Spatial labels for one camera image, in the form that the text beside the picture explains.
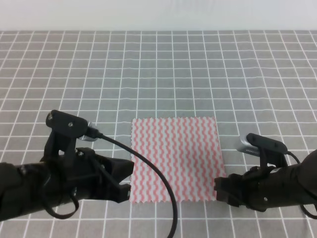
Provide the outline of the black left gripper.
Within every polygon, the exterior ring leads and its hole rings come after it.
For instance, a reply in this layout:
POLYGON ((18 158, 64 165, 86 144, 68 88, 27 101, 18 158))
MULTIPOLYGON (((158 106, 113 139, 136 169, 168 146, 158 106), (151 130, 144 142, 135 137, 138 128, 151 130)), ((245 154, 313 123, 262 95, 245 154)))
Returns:
POLYGON ((65 152, 65 200, 128 201, 131 185, 118 184, 132 175, 134 162, 104 157, 88 147, 65 152))

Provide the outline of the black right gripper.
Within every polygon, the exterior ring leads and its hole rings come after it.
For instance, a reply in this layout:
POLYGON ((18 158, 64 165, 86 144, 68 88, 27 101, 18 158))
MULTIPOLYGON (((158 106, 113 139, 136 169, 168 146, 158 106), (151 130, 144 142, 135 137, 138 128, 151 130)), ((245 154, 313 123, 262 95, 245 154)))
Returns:
POLYGON ((269 167, 252 167, 243 175, 230 174, 214 180, 216 199, 230 206, 245 206, 255 211, 267 210, 267 200, 260 193, 261 182, 269 175, 269 167))

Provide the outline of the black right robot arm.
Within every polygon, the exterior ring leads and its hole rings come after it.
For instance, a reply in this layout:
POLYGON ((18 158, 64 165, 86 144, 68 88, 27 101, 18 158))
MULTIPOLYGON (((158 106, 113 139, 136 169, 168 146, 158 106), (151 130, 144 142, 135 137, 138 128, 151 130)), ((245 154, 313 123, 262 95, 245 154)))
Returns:
POLYGON ((287 167, 255 166, 243 175, 214 180, 217 201, 265 212, 268 208, 316 204, 317 152, 287 167))

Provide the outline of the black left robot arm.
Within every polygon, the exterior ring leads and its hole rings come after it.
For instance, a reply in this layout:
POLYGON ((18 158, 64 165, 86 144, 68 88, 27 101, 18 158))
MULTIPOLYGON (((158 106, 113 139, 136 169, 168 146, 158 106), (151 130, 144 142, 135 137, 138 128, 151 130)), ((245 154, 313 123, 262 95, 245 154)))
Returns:
POLYGON ((132 175, 134 163, 104 157, 90 148, 78 148, 73 166, 62 164, 63 156, 39 163, 0 165, 0 219, 6 221, 45 210, 58 219, 74 215, 58 214, 53 208, 79 201, 129 200, 131 186, 121 182, 132 175))

